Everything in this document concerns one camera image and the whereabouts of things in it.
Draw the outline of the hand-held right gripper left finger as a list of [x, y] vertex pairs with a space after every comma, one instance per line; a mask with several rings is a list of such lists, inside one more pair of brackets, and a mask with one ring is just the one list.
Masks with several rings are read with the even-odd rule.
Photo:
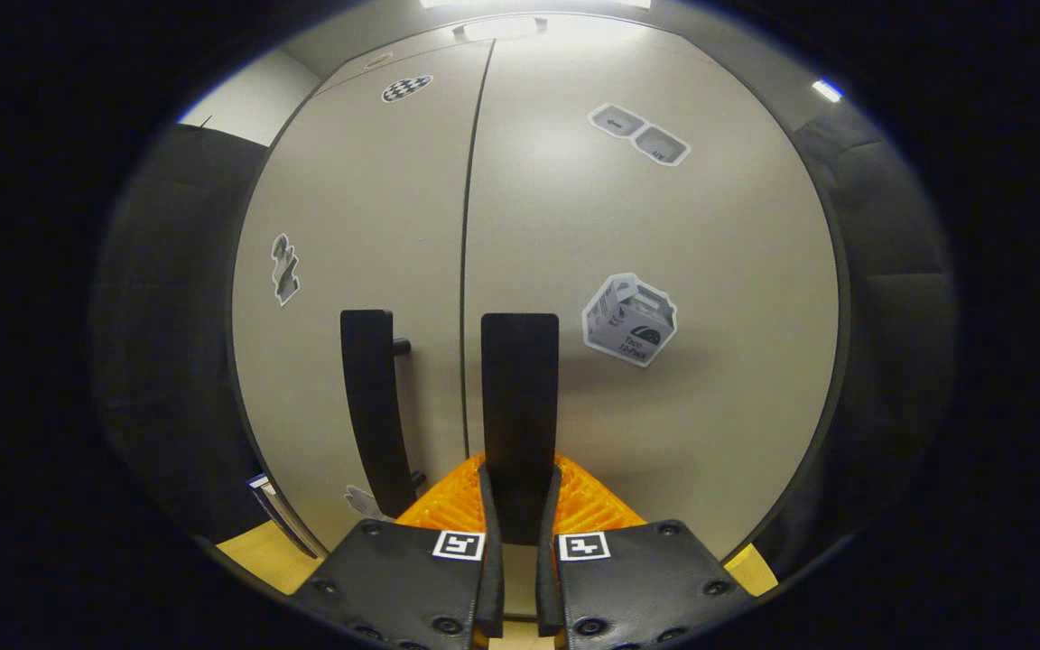
[[393, 521], [364, 519], [292, 595], [378, 649], [487, 649], [502, 636], [504, 568], [491, 480], [471, 457]]

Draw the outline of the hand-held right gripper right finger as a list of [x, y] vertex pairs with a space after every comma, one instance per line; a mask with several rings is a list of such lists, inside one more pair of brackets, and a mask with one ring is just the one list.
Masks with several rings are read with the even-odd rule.
[[535, 575], [538, 633], [557, 649], [664, 649], [754, 609], [690, 526], [649, 522], [578, 462], [554, 457]]

